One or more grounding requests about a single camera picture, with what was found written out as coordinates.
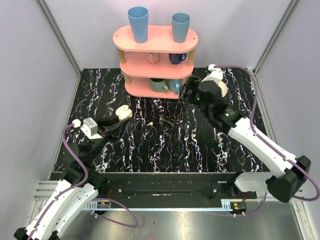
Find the cup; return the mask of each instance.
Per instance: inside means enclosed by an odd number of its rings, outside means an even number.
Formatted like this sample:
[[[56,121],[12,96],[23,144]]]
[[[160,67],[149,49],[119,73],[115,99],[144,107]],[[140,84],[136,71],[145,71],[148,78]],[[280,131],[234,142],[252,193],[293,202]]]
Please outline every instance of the cup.
[[[176,13],[172,16],[172,34],[173,40],[177,43],[183,43],[189,31],[190,16],[186,13]]]
[[[146,59],[148,60],[149,63],[155,64],[155,63],[159,62],[160,53],[158,53],[158,52],[148,52],[146,54]]]
[[[182,79],[168,79],[169,90],[176,94],[180,93],[181,85],[182,85]]]
[[[167,81],[162,78],[151,78],[149,81],[150,88],[155,92],[168,92]]]
[[[134,40],[142,44],[148,40],[149,12],[143,6],[135,6],[128,11],[128,18]]]
[[[169,59],[172,64],[179,64],[181,61],[187,59],[186,53],[169,53]]]

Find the blue cup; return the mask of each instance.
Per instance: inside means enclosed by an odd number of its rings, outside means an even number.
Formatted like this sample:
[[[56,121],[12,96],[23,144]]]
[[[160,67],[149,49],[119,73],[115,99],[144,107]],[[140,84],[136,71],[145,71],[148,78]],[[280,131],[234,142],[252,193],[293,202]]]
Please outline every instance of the blue cup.
[[[139,44],[146,42],[148,40],[148,9],[143,6],[130,8],[128,11],[128,18],[134,40]]]
[[[169,53],[169,59],[172,64],[179,64],[181,61],[187,59],[186,53]]]
[[[176,94],[179,94],[181,84],[182,84],[182,79],[168,79],[168,86],[170,91]]]
[[[173,40],[177,43],[183,43],[188,34],[190,25],[190,16],[186,13],[176,13],[172,16],[172,34]]]

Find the black marble tabletop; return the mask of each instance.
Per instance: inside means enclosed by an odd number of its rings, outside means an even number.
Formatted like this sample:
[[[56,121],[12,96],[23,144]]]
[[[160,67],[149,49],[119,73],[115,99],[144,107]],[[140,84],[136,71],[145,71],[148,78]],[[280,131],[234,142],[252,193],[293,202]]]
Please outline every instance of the black marble tabletop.
[[[254,89],[249,76],[238,69],[225,68],[228,87],[226,101],[250,116]],[[206,68],[194,75],[207,76]],[[118,143],[108,142],[94,164],[99,172],[238,172],[268,171],[246,147],[213,128],[197,108],[179,100],[130,96],[118,68],[84,69],[73,102],[69,123],[74,119],[108,117],[121,105],[129,105],[133,117]],[[170,127],[164,118],[176,120]],[[265,132],[259,108],[255,124]],[[86,137],[71,128],[68,143]],[[54,171],[63,169],[60,153]]]

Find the tall blue cup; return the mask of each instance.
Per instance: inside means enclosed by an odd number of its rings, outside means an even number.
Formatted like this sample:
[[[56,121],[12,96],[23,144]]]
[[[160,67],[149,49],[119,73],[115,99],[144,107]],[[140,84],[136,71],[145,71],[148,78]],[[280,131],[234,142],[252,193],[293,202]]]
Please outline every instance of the tall blue cup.
[[[130,8],[128,11],[128,18],[134,40],[139,44],[146,42],[148,40],[148,9],[143,6]]]
[[[172,34],[173,40],[177,43],[183,43],[188,34],[190,25],[190,16],[186,13],[176,13],[172,16]]]

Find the three-tier shelf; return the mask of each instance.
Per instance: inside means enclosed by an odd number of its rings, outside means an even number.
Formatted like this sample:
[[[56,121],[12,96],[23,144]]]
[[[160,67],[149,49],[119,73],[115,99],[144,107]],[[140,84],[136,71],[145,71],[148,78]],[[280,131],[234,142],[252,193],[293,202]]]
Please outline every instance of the three-tier shelf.
[[[189,28],[182,43],[174,41],[171,26],[149,25],[148,40],[137,43],[130,25],[119,28],[113,35],[120,59],[120,68],[124,74],[125,89],[135,97],[178,99],[173,91],[156,92],[149,87],[150,78],[185,79],[192,74],[197,34]],[[150,63],[146,53],[160,53],[159,62]],[[172,64],[169,54],[188,53],[187,60]]]

